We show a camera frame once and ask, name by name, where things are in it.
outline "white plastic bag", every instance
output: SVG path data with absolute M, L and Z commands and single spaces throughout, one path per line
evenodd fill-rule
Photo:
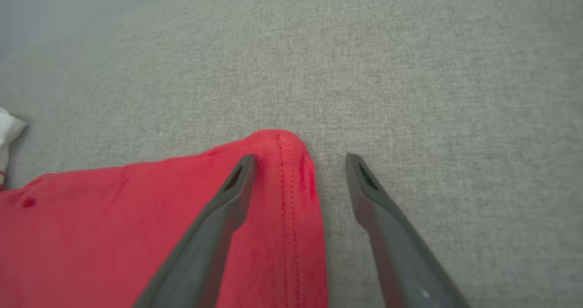
M 6 178 L 8 146 L 26 126 L 27 123 L 12 117 L 8 111 L 0 108 L 0 190 L 4 187 L 4 179 Z

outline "woven gray fabric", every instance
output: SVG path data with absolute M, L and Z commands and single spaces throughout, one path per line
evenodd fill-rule
M 0 67 L 8 186 L 264 128 L 317 166 L 330 307 L 380 307 L 361 154 L 475 307 L 583 302 L 583 0 L 167 0 Z

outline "stitching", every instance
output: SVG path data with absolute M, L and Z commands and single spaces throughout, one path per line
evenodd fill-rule
M 293 200 L 293 175 L 295 172 L 294 163 L 293 163 L 293 150 L 292 150 L 292 142 L 288 140 L 289 145 L 289 152 L 290 152 L 290 161 L 291 161 L 291 177 L 290 177 L 290 208 L 291 208 L 291 233 L 293 234 L 293 252 L 294 252 L 294 263 L 296 267 L 296 305 L 300 306 L 300 267 L 299 267 L 299 260 L 297 257 L 297 236 L 296 236 L 296 213 L 294 212 L 294 200 Z
M 281 163 L 281 243 L 283 252 L 283 288 L 285 290 L 285 305 L 286 308 L 289 307 L 289 302 L 287 300 L 287 258 L 286 258 L 286 201 L 285 192 L 283 187 L 283 180 L 285 178 L 285 173 L 283 171 L 283 148 L 281 147 L 281 138 L 277 134 L 277 143 L 279 144 L 279 161 Z

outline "folded red shirt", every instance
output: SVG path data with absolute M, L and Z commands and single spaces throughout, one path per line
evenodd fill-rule
M 131 306 L 245 154 L 256 180 L 217 307 L 327 307 L 314 163 L 285 131 L 0 192 L 0 307 Z

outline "red fabric corner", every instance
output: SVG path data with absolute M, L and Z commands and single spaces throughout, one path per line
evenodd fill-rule
M 131 306 L 245 154 L 256 181 L 217 306 L 327 307 L 314 163 L 285 131 L 0 192 L 0 306 Z

